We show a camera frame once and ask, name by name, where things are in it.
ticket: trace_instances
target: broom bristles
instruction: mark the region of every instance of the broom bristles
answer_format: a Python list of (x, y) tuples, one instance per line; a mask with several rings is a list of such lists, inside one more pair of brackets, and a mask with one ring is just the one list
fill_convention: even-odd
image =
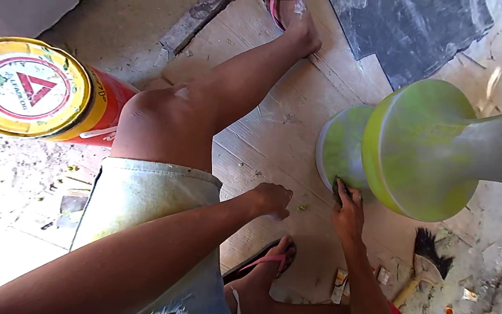
[(415, 232), (414, 253), (430, 260), (439, 270), (441, 277), (445, 279), (455, 258), (446, 255), (439, 257), (435, 249), (435, 237), (436, 235), (433, 235), (427, 228), (418, 228)]

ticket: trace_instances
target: yellow paint can lid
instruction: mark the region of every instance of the yellow paint can lid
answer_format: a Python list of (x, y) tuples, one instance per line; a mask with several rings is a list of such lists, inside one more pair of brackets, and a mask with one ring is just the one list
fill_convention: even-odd
[(0, 38), (0, 133), (50, 136), (73, 126), (92, 92), (68, 53), (28, 38)]

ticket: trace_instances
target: leg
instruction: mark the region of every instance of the leg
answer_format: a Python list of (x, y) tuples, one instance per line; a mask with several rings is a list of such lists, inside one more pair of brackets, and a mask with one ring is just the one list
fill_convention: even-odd
[(287, 31), (279, 38), (190, 82), (133, 97), (122, 111), (111, 156), (211, 173), (213, 135), (253, 110), (291, 66), (320, 49), (311, 15), (297, 15), (294, 4), (280, 2)]
[[(269, 255), (278, 255), (291, 252), (286, 251), (286, 247), (292, 242), (290, 236), (285, 236), (278, 246), (272, 248)], [(244, 278), (233, 281), (224, 287), (226, 302), (232, 313), (237, 313), (237, 302), (232, 292), (232, 288), (238, 292), (240, 308), (242, 314), (247, 313), (292, 313), (292, 314), (313, 314), (313, 313), (349, 313), (348, 306), (336, 306), (329, 304), (287, 304), (275, 302), (268, 294), (270, 286), (275, 280), (278, 271), (278, 264), (266, 262), (257, 265), (251, 273)]]

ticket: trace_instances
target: paint can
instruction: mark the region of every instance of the paint can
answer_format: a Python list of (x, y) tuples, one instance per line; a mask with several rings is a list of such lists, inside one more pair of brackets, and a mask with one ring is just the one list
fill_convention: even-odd
[(28, 38), (0, 38), (0, 133), (112, 146), (119, 114), (138, 90)]

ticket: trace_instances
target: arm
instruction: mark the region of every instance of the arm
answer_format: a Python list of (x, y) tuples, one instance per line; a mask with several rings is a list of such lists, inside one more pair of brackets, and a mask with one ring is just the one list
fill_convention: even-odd
[(151, 301), (249, 221), (286, 218), (291, 197), (281, 185), (261, 183), (229, 201), (109, 235), (0, 287), (0, 313), (116, 313)]
[(383, 295), (371, 265), (361, 233), (363, 231), (363, 200), (358, 189), (350, 189), (352, 199), (344, 189), (344, 183), (338, 179), (338, 194), (343, 205), (336, 204), (332, 210), (332, 224), (340, 238), (348, 278), (350, 278), (350, 311), (354, 313), (391, 314), (387, 299)]

